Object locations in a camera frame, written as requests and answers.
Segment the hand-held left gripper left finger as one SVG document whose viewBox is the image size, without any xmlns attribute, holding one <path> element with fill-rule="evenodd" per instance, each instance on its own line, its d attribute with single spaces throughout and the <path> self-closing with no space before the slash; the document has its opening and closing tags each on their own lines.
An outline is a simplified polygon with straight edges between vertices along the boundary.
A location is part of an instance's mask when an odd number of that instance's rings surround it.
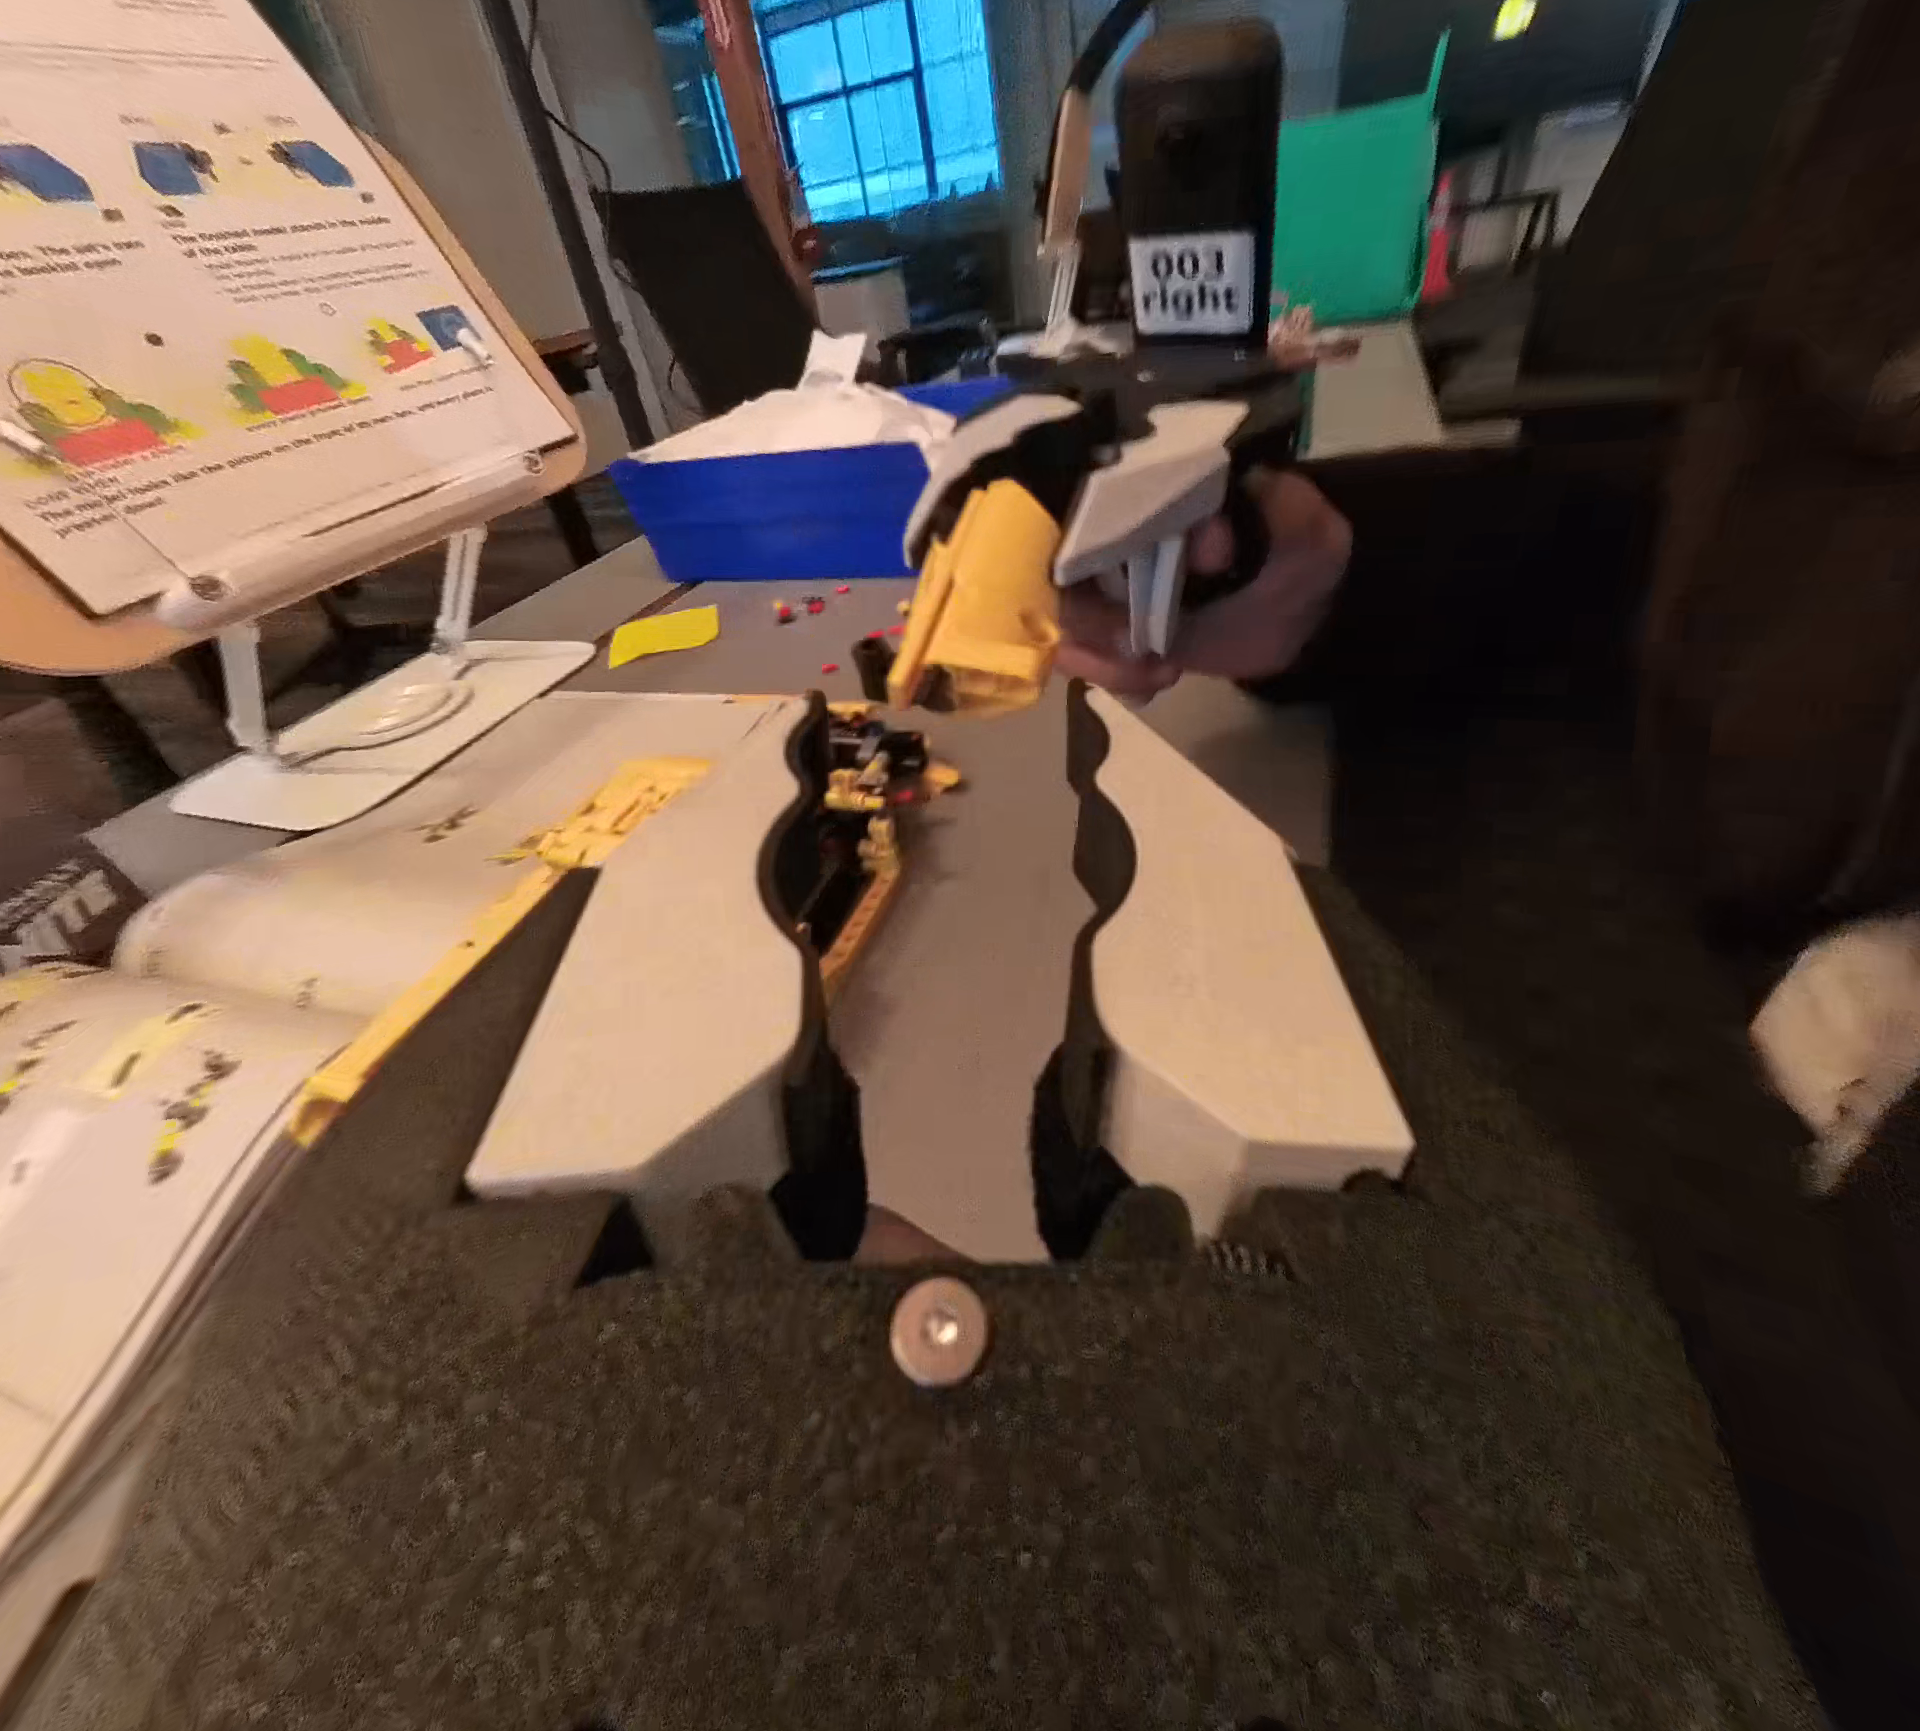
<svg viewBox="0 0 1920 1731">
<path fill-rule="evenodd" d="M 850 1068 L 799 926 L 829 729 L 819 696 L 763 698 L 595 869 L 469 1195 L 624 1195 L 659 1245 L 706 1192 L 742 1186 L 801 1261 L 850 1261 Z"/>
</svg>

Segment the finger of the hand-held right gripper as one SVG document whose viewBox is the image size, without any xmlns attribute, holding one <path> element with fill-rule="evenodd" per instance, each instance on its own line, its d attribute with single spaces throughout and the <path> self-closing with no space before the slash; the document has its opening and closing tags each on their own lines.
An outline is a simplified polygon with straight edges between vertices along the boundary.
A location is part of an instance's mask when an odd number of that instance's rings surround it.
<svg viewBox="0 0 1920 1731">
<path fill-rule="evenodd" d="M 1059 592 L 1122 575 L 1127 657 L 1160 663 L 1192 580 L 1192 534 L 1227 511 L 1249 402 L 1150 402 L 1146 438 L 1098 462 L 1057 549 Z"/>
<path fill-rule="evenodd" d="M 936 541 L 952 541 L 964 499 L 994 489 L 997 476 L 1018 482 L 1043 516 L 1057 526 L 1057 558 L 1066 549 L 1066 526 L 1085 499 L 1085 397 L 1066 393 L 1008 393 L 979 417 L 955 419 L 936 453 L 921 498 L 914 509 L 914 567 L 931 561 Z"/>
</svg>

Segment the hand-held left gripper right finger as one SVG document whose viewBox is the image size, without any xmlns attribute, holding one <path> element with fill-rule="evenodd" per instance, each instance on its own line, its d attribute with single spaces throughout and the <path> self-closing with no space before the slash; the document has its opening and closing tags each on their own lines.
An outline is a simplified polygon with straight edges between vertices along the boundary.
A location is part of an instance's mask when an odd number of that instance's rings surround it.
<svg viewBox="0 0 1920 1731">
<path fill-rule="evenodd" d="M 1261 1192 L 1402 1186 L 1411 1130 L 1296 848 L 1107 689 L 1066 689 L 1066 1028 L 1037 1077 L 1037 1238 L 1091 1245 L 1122 1192 L 1197 1238 Z"/>
</svg>

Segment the yellow curved panel piece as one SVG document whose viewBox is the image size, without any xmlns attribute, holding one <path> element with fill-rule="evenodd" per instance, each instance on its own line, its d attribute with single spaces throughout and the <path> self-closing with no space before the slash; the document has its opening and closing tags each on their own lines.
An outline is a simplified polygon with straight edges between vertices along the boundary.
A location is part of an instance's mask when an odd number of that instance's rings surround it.
<svg viewBox="0 0 1920 1731">
<path fill-rule="evenodd" d="M 1018 482 L 994 476 L 936 534 L 887 668 L 887 707 L 1015 716 L 1049 689 L 1059 657 L 1059 526 Z"/>
</svg>

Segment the yellow brick car model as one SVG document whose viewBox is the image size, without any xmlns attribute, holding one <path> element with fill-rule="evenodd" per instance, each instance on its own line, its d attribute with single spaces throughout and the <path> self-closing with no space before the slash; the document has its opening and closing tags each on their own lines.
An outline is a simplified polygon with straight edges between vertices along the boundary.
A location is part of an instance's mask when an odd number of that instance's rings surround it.
<svg viewBox="0 0 1920 1731">
<path fill-rule="evenodd" d="M 874 698 L 829 707 L 835 772 L 809 809 L 819 877 L 784 903 L 791 926 L 819 959 L 829 1000 L 846 996 L 853 960 L 903 896 L 903 815 L 964 787 L 921 735 L 887 729 Z M 629 760 L 558 828 L 515 848 L 521 885 L 486 903 L 459 945 L 433 959 L 405 992 L 387 992 L 373 1027 L 301 1080 L 286 1119 L 291 1147 L 312 1147 L 373 1068 L 572 877 L 601 869 L 644 822 L 706 781 L 714 760 Z"/>
</svg>

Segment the person's right forearm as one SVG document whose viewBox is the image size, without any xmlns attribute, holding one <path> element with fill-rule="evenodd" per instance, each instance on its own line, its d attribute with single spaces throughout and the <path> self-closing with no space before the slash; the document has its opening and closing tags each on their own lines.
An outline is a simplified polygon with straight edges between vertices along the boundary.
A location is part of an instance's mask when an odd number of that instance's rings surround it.
<svg viewBox="0 0 1920 1731">
<path fill-rule="evenodd" d="M 1657 428 L 1329 482 L 1354 567 L 1313 642 L 1342 832 L 1478 815 L 1556 760 L 1637 771 L 1678 837 L 1818 815 L 1828 409 L 1729 378 Z"/>
</svg>

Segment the grey desk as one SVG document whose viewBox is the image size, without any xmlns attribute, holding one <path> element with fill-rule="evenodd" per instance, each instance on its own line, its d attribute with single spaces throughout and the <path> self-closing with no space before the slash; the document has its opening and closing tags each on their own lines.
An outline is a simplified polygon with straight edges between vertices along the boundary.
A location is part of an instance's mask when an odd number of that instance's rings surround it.
<svg viewBox="0 0 1920 1731">
<path fill-rule="evenodd" d="M 1313 476 L 1435 471 L 1443 419 L 1411 319 L 1367 325 L 1362 355 L 1331 367 L 1331 452 L 1313 452 Z M 572 567 L 546 592 L 492 617 L 479 635 L 604 635 L 629 617 L 669 602 L 669 575 L 644 541 Z M 723 635 L 659 663 L 669 689 L 801 689 L 846 663 L 829 635 L 763 624 L 745 586 L 721 586 Z M 1329 707 L 1265 707 L 1231 681 L 1183 678 L 1146 707 L 1146 721 L 1213 772 L 1249 815 L 1290 837 L 1306 866 L 1329 866 L 1342 743 Z M 967 772 L 936 809 L 904 859 L 904 887 L 835 1007 L 835 1041 L 863 1080 L 874 1195 L 936 1239 L 986 1262 L 1037 1261 L 1024 1119 L 1034 1080 L 1059 1041 L 1072 934 L 1091 896 L 1072 877 L 1080 791 L 1066 781 L 1066 698 L 1024 716 L 931 721 Z M 209 828 L 149 797 L 84 832 L 141 896 L 280 844 L 249 828 Z"/>
</svg>

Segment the person's right hand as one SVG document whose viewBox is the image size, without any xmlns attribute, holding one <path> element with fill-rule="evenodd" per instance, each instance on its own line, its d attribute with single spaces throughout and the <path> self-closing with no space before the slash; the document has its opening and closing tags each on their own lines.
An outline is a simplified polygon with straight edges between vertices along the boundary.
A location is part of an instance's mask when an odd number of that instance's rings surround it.
<svg viewBox="0 0 1920 1731">
<path fill-rule="evenodd" d="M 1127 649 L 1127 617 L 1092 586 L 1059 598 L 1057 674 L 1122 698 L 1178 678 L 1265 681 L 1297 668 L 1353 567 L 1353 516 L 1297 471 L 1261 471 L 1265 561 L 1249 586 L 1192 612 L 1166 657 Z"/>
</svg>

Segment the white metal stand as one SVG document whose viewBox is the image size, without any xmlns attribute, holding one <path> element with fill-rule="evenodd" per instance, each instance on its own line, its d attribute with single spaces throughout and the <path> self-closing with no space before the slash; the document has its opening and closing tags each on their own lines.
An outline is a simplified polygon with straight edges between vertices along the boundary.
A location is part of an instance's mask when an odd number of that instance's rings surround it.
<svg viewBox="0 0 1920 1731">
<path fill-rule="evenodd" d="M 1136 289 L 1122 289 L 1118 164 L 1107 172 L 1114 203 L 1092 210 L 1092 231 L 1085 231 L 1085 210 L 1092 174 L 1092 85 L 1150 14 L 1159 0 L 1118 0 L 1072 58 L 1057 109 L 1049 172 L 1037 186 L 1037 264 L 1049 268 L 1049 315 L 1043 333 L 997 343 L 1003 378 L 1034 378 L 1037 367 L 1072 355 L 1118 355 L 1118 325 L 1136 315 Z"/>
</svg>

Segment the green board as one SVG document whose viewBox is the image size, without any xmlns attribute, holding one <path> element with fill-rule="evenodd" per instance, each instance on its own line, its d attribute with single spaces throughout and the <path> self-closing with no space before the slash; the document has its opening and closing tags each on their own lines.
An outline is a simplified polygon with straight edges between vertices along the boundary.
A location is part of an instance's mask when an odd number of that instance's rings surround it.
<svg viewBox="0 0 1920 1731">
<path fill-rule="evenodd" d="M 1319 325 L 1409 319 L 1422 284 L 1435 186 L 1435 93 L 1456 35 L 1435 35 L 1422 93 L 1297 113 L 1279 132 L 1269 315 Z"/>
</svg>

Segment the white plastic bags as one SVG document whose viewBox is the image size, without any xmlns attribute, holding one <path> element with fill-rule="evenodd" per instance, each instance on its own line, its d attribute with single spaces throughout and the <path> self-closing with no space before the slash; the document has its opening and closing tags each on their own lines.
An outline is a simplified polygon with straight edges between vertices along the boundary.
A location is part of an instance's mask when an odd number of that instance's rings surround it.
<svg viewBox="0 0 1920 1731">
<path fill-rule="evenodd" d="M 921 397 L 864 382 L 874 367 L 864 333 L 814 333 L 801 355 L 801 378 L 763 397 L 745 397 L 714 419 L 693 419 L 641 462 L 723 462 L 723 453 L 791 453 L 791 452 L 874 452 L 914 442 L 936 452 L 955 435 L 955 419 Z"/>
</svg>

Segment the pile of small coloured pieces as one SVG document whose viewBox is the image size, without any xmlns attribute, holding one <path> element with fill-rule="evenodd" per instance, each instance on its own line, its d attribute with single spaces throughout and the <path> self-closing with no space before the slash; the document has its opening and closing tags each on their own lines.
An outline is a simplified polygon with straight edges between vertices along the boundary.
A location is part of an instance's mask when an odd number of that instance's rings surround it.
<svg viewBox="0 0 1920 1731">
<path fill-rule="evenodd" d="M 853 635 L 903 635 L 904 624 L 904 580 L 801 580 L 771 592 L 771 618 L 774 624 L 801 624 L 801 630 L 846 630 Z"/>
</svg>

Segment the blue plastic bin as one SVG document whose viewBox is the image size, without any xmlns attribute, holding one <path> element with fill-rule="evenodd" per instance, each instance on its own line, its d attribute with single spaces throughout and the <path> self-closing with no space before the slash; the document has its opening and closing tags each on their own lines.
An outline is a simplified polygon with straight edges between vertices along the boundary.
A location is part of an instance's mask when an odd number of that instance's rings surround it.
<svg viewBox="0 0 1920 1731">
<path fill-rule="evenodd" d="M 952 419 L 1008 397 L 1008 378 L 903 385 Z M 874 580 L 914 575 L 904 516 L 936 452 L 791 452 L 611 469 L 669 580 Z"/>
</svg>

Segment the open instruction booklet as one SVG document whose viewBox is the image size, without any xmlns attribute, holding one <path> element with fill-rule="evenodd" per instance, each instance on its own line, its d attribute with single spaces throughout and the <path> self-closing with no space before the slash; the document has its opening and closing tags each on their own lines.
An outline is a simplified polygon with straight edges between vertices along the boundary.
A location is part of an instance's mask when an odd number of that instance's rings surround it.
<svg viewBox="0 0 1920 1731">
<path fill-rule="evenodd" d="M 774 696 L 546 696 L 423 787 L 149 901 L 109 960 L 7 971 L 0 1540 L 29 1562 L 301 1080 L 521 885 L 629 760 L 721 760 Z"/>
</svg>

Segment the yellow sticky note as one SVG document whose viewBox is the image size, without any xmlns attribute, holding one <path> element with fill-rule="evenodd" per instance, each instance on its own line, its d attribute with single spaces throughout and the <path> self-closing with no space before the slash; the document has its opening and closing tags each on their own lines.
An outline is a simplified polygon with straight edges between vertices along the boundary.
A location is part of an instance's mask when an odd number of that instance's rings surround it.
<svg viewBox="0 0 1920 1731">
<path fill-rule="evenodd" d="M 659 617 L 633 617 L 611 630 L 611 668 L 690 657 L 690 649 L 721 642 L 721 630 L 723 630 L 721 602 L 676 602 L 676 612 L 659 612 Z"/>
</svg>

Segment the toy car box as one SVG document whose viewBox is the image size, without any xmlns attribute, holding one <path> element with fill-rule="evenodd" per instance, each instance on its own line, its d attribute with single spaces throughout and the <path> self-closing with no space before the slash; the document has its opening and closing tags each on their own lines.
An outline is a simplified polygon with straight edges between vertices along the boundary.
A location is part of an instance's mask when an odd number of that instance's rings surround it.
<svg viewBox="0 0 1920 1731">
<path fill-rule="evenodd" d="M 133 887 L 101 853 L 65 853 L 0 901 L 0 971 L 101 960 L 133 919 Z"/>
</svg>

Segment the fleece-lined jacket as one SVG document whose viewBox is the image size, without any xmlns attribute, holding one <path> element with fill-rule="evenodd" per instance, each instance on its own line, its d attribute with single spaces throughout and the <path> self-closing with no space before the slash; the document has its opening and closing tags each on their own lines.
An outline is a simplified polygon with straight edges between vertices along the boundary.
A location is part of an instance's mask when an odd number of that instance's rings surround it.
<svg viewBox="0 0 1920 1731">
<path fill-rule="evenodd" d="M 1828 1726 L 1914 1726 L 1914 0 L 1840 0 L 1672 469 L 1644 781 L 1732 1028 L 1680 1327 Z"/>
</svg>

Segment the wooden document stand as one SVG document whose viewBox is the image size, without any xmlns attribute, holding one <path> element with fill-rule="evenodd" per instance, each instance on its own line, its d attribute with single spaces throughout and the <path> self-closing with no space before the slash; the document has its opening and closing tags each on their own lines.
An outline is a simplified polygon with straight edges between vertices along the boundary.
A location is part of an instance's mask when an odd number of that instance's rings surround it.
<svg viewBox="0 0 1920 1731">
<path fill-rule="evenodd" d="M 381 159 L 391 186 L 423 210 L 423 221 L 448 243 L 462 279 L 479 284 L 492 319 L 509 333 L 521 356 L 528 356 L 553 382 L 544 355 L 521 334 L 515 315 L 497 300 L 497 289 L 459 243 L 459 231 L 438 221 L 438 210 L 423 200 L 423 186 L 376 145 L 373 155 Z M 280 561 L 261 567 L 249 586 L 209 592 L 209 580 L 188 580 L 188 592 L 163 592 L 159 602 L 126 617 L 82 617 L 82 602 L 68 602 L 32 561 L 24 561 L 16 549 L 0 541 L 7 668 L 101 678 L 169 663 L 188 642 L 219 642 L 234 760 L 188 781 L 169 797 L 169 809 L 255 832 L 349 828 L 595 663 L 595 642 L 578 635 L 497 642 L 469 630 L 492 516 L 546 499 L 553 489 L 578 482 L 583 469 L 586 442 L 578 435 L 578 442 L 566 442 L 526 498 L 497 498 L 486 511 L 462 509 L 462 516 L 433 516 L 414 526 L 411 534 L 391 516 L 381 516 L 376 531 L 397 541 L 381 549 L 330 541 L 321 561 L 294 561 L 294 553 L 286 549 Z M 335 707 L 291 729 L 276 729 L 255 657 L 261 618 L 433 549 L 445 553 L 445 586 L 423 663 L 405 663 L 387 678 L 343 696 Z"/>
</svg>

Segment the printed instruction sheet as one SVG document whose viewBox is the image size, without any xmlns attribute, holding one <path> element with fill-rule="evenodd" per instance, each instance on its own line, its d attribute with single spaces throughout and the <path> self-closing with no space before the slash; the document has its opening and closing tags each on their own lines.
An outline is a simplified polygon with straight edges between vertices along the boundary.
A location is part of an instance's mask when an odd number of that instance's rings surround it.
<svg viewBox="0 0 1920 1731">
<path fill-rule="evenodd" d="M 82 617 L 526 498 L 578 442 L 249 0 L 0 0 L 7 549 Z"/>
</svg>

